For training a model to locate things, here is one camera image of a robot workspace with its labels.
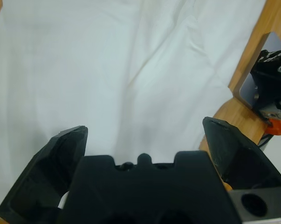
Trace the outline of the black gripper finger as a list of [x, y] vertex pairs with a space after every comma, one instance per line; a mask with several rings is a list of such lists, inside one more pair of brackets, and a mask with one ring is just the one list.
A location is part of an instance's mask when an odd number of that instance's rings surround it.
[[212, 161], [233, 189], [281, 187], [281, 173], [262, 150], [237, 127], [211, 117], [203, 127]]
[[76, 167], [85, 155], [88, 129], [61, 131], [37, 152], [0, 204], [9, 224], [54, 224], [61, 198], [69, 191]]

